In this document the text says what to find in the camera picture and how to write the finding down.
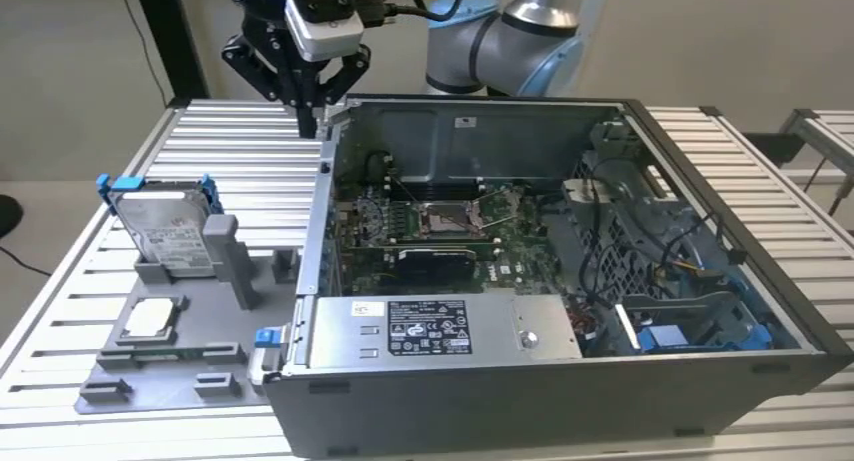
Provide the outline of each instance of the gray holder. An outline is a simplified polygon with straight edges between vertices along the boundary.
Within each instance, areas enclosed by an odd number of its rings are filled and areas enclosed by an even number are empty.
[[[208,217],[201,230],[208,256],[213,264],[213,274],[221,283],[231,284],[240,309],[251,310],[259,303],[259,295],[252,288],[255,265],[249,259],[245,243],[237,242],[237,218],[232,214],[213,214]],[[292,259],[283,252],[273,252],[273,276],[276,280],[288,280],[292,272]],[[149,263],[140,256],[133,269],[145,286],[169,285],[173,283],[168,270],[160,263]]]

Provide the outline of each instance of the aluminum extrusion table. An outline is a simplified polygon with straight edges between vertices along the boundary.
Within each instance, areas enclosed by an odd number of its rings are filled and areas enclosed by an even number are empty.
[[[854,240],[723,117],[698,108],[651,112],[854,346]],[[124,174],[154,179],[210,174],[222,205],[240,219],[237,238],[263,254],[303,243],[317,156],[319,142],[297,137],[281,107],[194,101],[165,112]],[[101,207],[0,349],[0,458],[292,459],[265,406],[76,414],[77,385],[136,280],[134,257],[130,239]],[[405,459],[439,458],[850,460],[854,368],[811,393],[767,401],[711,438]]]

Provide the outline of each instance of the blue tab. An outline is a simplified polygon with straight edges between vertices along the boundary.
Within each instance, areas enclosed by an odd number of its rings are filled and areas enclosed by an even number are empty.
[[[113,191],[138,191],[145,185],[145,178],[142,176],[118,176],[116,182],[112,183]]]
[[[281,347],[281,328],[261,328],[255,332],[256,348]]]
[[[429,5],[429,10],[433,13],[444,14],[451,10],[452,5],[453,0],[436,0]],[[473,21],[475,19],[497,11],[497,7],[497,0],[463,0],[459,4],[459,9],[456,10],[453,17],[447,21],[431,21],[429,28],[444,28],[467,21]]]
[[[100,174],[94,180],[94,184],[97,186],[97,195],[101,197],[104,204],[109,208],[109,214],[114,216],[116,208],[109,202],[109,175],[106,173]]]
[[[216,189],[216,182],[213,181],[213,178],[205,174],[201,176],[198,184],[201,185],[201,191],[208,198],[208,203],[210,203],[210,214],[222,214],[222,205],[218,202],[218,190]]]
[[[643,352],[688,347],[688,340],[684,339],[682,329],[675,324],[643,328],[637,333],[637,343]]]
[[[750,330],[747,338],[738,343],[738,347],[744,350],[763,350],[771,348],[771,333],[768,329],[756,324]]]

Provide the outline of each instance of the robotic arm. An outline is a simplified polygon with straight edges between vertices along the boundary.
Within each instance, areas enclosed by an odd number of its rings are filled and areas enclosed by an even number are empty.
[[[305,138],[316,133],[315,110],[336,103],[368,70],[364,29],[397,15],[431,20],[427,84],[436,94],[469,94],[488,86],[540,96],[580,59],[568,0],[513,0],[500,15],[497,0],[439,0],[432,9],[443,14],[428,11],[423,0],[416,6],[383,0],[233,1],[244,10],[241,34],[228,40],[222,59],[269,101],[293,108]],[[333,58],[341,58],[341,68],[321,82]]]

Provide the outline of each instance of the gray plastic part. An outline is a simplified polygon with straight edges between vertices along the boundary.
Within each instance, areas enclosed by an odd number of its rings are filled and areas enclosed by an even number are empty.
[[[138,361],[133,359],[133,355],[124,352],[124,350],[120,353],[112,354],[106,349],[97,354],[94,362],[106,371],[128,368],[136,369],[140,364]]]
[[[245,352],[240,343],[208,343],[201,357],[208,364],[244,364]]]
[[[138,279],[145,284],[170,284],[172,277],[160,263],[149,263],[140,256],[133,263],[133,269],[138,274]]]
[[[232,373],[248,386],[247,358],[255,345],[255,332],[284,325],[293,316],[296,283],[276,283],[271,258],[251,258],[251,279],[259,302],[243,310],[229,283],[214,277],[173,278],[170,284],[137,282],[128,296],[113,330],[102,347],[89,379],[121,377],[132,388],[122,403],[89,402],[80,397],[74,409],[82,414],[104,414],[198,407],[267,405],[263,391],[244,389],[240,396],[201,398],[194,390],[201,373]],[[174,317],[173,344],[121,346],[116,343],[137,299],[169,297],[188,303]]]
[[[89,403],[126,403],[130,386],[121,378],[88,381],[80,388],[80,397]]]
[[[136,307],[136,305],[144,299],[145,298],[137,298],[133,301],[132,306]],[[145,337],[120,336],[118,339],[116,339],[116,344],[118,346],[145,346],[145,345],[156,345],[156,344],[174,344],[174,338],[177,337],[177,332],[174,331],[174,328],[172,327],[172,325],[174,324],[177,316],[180,316],[180,311],[186,309],[186,305],[189,304],[189,302],[186,301],[186,297],[184,296],[173,296],[169,299],[172,300],[172,304],[174,305],[172,315],[169,317],[169,322],[172,324],[162,329],[162,334],[157,336],[145,336]]]
[[[235,239],[237,218],[232,214],[214,214],[206,220],[201,236],[208,246],[216,279],[229,283],[240,309],[252,309],[259,302],[252,289],[253,266],[244,243]]]
[[[240,384],[231,373],[201,373],[192,387],[202,398],[240,396]]]
[[[272,252],[272,276],[276,284],[292,283],[299,273],[296,249],[277,249]]]

